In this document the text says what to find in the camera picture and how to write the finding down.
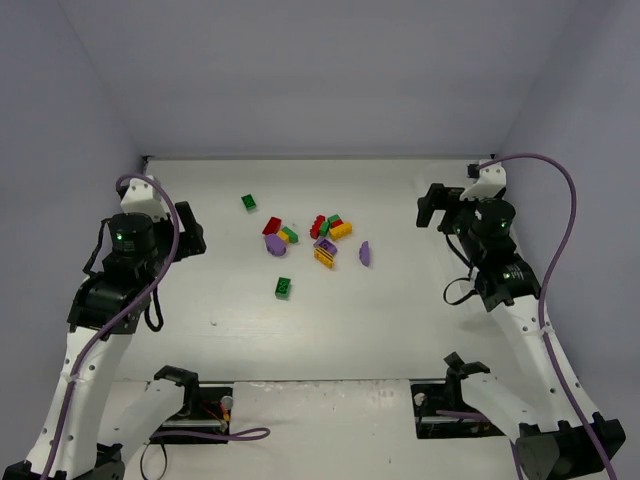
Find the small yellow lego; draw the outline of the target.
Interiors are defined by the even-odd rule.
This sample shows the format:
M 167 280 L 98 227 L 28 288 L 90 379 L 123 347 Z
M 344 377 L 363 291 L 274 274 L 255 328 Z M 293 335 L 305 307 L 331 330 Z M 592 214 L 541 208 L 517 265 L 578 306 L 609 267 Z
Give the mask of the small yellow lego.
M 289 243 L 290 243 L 290 238 L 289 238 L 289 236 L 288 236 L 288 235 L 287 235 L 283 230 L 278 231 L 278 232 L 276 233 L 276 235 L 277 235 L 280 239 L 282 239 L 286 244 L 289 244 Z

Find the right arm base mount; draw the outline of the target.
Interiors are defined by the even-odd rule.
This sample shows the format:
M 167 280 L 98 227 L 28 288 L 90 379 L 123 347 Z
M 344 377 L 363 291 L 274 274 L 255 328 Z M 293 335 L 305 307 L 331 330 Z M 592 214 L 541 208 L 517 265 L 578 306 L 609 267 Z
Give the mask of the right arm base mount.
M 416 437 L 420 440 L 477 439 L 503 436 L 478 410 L 463 400 L 462 381 L 471 374 L 490 373 L 481 362 L 467 363 L 452 352 L 444 358 L 443 379 L 411 380 Z

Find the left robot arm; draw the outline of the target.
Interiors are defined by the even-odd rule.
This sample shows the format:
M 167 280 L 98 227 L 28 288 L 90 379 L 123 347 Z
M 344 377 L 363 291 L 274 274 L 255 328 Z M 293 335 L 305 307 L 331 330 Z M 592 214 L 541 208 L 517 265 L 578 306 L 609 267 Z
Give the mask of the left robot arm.
M 164 366 L 149 392 L 102 428 L 115 371 L 138 323 L 159 306 L 168 267 L 206 250 L 203 227 L 187 202 L 116 214 L 102 221 L 111 252 L 103 268 L 84 268 L 72 301 L 60 379 L 45 424 L 27 458 L 6 468 L 7 479 L 121 479 L 136 450 L 174 414 L 195 410 L 196 373 Z

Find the long yellow lego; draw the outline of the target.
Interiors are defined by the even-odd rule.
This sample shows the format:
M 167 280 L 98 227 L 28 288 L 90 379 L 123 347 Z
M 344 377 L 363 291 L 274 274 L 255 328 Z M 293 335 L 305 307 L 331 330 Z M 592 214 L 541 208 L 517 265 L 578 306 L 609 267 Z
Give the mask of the long yellow lego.
M 352 224 L 350 222 L 346 222 L 331 228 L 329 230 L 329 236 L 332 240 L 339 240 L 350 235 L 352 231 Z

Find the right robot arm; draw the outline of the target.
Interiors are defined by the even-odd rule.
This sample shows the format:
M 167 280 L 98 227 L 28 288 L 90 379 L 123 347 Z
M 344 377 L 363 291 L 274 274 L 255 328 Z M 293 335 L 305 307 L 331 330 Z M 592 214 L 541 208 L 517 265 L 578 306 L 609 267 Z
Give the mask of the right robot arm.
M 508 340 L 525 381 L 522 399 L 481 362 L 446 357 L 446 385 L 455 408 L 469 407 L 499 429 L 529 479 L 575 479 L 608 471 L 626 440 L 619 420 L 604 418 L 564 354 L 542 303 L 541 286 L 519 255 L 510 227 L 515 208 L 500 196 L 465 198 L 461 188 L 432 184 L 417 201 L 416 225 L 438 226 L 468 270 L 472 288 Z

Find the red studded lego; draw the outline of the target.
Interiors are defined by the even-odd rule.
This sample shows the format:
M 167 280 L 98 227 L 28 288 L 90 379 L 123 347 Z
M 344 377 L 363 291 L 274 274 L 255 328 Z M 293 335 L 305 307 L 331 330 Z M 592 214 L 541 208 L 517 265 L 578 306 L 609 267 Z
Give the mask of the red studded lego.
M 324 222 L 325 222 L 325 217 L 323 215 L 318 215 L 315 218 L 315 220 L 314 220 L 314 222 L 313 222 L 313 224 L 312 224 L 312 226 L 311 226 L 311 228 L 309 230 L 309 234 L 310 234 L 310 237 L 312 239 L 317 239 L 318 238 L 319 232 L 320 232 L 320 227 L 322 226 L 322 224 Z

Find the green lego beside red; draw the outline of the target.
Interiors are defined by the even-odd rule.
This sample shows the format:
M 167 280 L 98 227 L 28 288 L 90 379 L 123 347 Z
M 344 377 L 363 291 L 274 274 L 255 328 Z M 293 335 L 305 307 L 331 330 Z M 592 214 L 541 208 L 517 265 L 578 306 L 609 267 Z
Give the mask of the green lego beside red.
M 328 221 L 324 221 L 321 224 L 321 227 L 320 227 L 320 230 L 319 230 L 319 235 L 320 236 L 326 236 L 328 231 L 329 231 L 329 228 L 330 228 L 329 222 Z

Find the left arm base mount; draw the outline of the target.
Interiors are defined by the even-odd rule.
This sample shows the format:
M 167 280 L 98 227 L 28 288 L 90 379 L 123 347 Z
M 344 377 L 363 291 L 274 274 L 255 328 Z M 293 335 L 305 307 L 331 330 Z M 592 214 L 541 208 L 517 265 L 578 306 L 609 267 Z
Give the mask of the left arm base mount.
M 181 409 L 166 419 L 156 433 L 166 436 L 151 438 L 151 444 L 214 445 L 227 444 L 233 408 L 233 386 L 202 382 L 197 373 L 165 365 L 153 380 L 168 380 L 182 389 Z

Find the purple oval lego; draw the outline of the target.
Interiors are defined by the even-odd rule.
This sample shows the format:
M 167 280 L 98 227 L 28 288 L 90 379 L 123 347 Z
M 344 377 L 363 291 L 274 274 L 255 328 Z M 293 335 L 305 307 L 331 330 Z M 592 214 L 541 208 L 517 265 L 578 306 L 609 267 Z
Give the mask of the purple oval lego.
M 275 257 L 282 257 L 287 252 L 287 242 L 276 233 L 266 235 L 264 242 L 266 250 Z

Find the purple half-round lego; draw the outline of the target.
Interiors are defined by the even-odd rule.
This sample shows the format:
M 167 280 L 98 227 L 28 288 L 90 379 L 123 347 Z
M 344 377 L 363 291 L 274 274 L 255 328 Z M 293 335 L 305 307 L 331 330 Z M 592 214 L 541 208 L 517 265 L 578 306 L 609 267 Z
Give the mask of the purple half-round lego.
M 359 261 L 365 267 L 371 264 L 371 249 L 368 241 L 364 241 L 359 248 Z

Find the purple square lego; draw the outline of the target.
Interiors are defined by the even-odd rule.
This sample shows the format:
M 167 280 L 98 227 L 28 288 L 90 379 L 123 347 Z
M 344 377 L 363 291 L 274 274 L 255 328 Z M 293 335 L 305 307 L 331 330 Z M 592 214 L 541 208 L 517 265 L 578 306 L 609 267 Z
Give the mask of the purple square lego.
M 319 237 L 314 243 L 315 248 L 322 248 L 326 250 L 330 255 L 337 253 L 337 247 L 327 238 Z

